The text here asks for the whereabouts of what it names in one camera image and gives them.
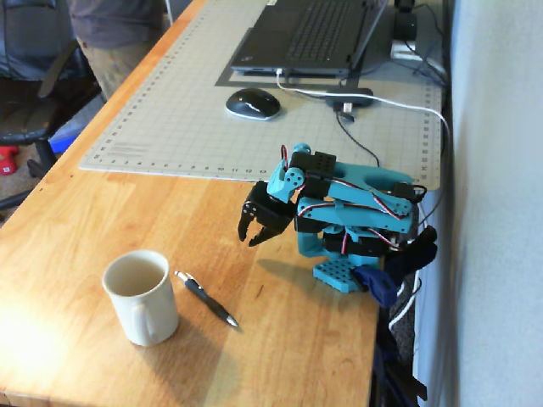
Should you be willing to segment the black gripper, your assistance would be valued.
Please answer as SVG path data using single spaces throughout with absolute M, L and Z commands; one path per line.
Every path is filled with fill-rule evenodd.
M 257 246 L 284 232 L 294 218 L 294 203 L 283 202 L 267 192 L 267 182 L 257 182 L 242 207 L 238 237 L 243 242 L 247 237 L 249 224 L 256 220 L 261 230 L 249 241 L 249 246 Z

